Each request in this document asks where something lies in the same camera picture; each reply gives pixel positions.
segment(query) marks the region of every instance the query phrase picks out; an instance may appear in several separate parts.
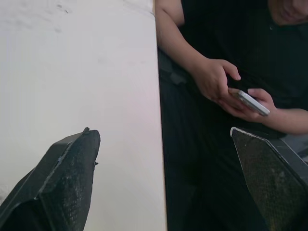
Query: silver smartphone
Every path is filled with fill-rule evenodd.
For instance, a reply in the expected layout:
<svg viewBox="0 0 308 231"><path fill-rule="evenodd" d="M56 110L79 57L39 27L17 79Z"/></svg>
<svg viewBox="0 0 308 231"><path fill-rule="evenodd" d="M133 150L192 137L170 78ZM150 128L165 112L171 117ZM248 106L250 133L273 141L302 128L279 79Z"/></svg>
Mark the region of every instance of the silver smartphone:
<svg viewBox="0 0 308 231"><path fill-rule="evenodd" d="M252 98L247 93L243 92L242 90L238 90L236 93L232 93L232 95L242 101L245 105L247 105L252 110L255 110L262 116L268 116L270 114L269 109L267 109L265 106L260 104L257 100Z"/></svg>

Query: white table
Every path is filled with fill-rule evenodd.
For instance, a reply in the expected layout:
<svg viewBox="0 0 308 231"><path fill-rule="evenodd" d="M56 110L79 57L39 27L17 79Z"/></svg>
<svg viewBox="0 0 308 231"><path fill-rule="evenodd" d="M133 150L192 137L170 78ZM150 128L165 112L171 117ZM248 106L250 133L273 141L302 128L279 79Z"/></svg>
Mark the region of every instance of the white table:
<svg viewBox="0 0 308 231"><path fill-rule="evenodd" d="M144 3L0 1L2 191L52 143L90 127L102 142L85 230L166 230L155 22Z"/></svg>

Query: person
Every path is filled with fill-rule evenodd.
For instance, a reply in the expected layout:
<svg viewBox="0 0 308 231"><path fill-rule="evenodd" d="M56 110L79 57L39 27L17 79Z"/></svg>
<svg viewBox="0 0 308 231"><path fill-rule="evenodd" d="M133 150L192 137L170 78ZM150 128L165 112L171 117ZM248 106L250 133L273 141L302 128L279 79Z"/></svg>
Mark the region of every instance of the person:
<svg viewBox="0 0 308 231"><path fill-rule="evenodd" d="M308 0L156 0L155 18L168 230L267 231L230 129L308 133Z"/></svg>

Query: hand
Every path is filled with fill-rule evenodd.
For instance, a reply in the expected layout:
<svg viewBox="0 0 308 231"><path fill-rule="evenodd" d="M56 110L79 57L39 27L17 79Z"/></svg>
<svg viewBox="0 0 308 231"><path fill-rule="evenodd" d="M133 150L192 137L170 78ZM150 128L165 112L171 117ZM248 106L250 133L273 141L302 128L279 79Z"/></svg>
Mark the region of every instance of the hand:
<svg viewBox="0 0 308 231"><path fill-rule="evenodd" d="M242 104L228 93L226 73L235 80L241 80L236 66L226 60L201 56L190 73L200 92L209 100L216 103L223 100L228 105L242 109Z"/></svg>
<svg viewBox="0 0 308 231"><path fill-rule="evenodd" d="M237 89L229 89L230 93L235 93L238 91ZM252 109L248 108L247 106L243 107L243 109L238 110L224 101L219 101L219 105L228 113L230 113L234 117L238 117L240 119L246 120L248 122L255 122L255 123L265 123L267 120L272 117L275 112L277 111L277 108L275 107L275 104L273 102L273 99L270 94L268 94L263 89L249 89L248 93L253 96L260 104L265 106L269 109L270 114L268 116L261 116L259 113L253 111Z"/></svg>

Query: black shirt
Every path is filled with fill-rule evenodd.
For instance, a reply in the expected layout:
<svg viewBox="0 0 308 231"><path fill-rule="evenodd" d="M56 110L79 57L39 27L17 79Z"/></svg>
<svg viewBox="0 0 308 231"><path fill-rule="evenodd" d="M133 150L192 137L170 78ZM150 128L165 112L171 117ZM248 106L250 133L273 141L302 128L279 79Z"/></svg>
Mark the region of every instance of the black shirt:
<svg viewBox="0 0 308 231"><path fill-rule="evenodd" d="M182 6L188 43L238 67L242 80L229 77L230 87L262 88L278 108L308 110L308 24L276 25L267 0L182 0Z"/></svg>

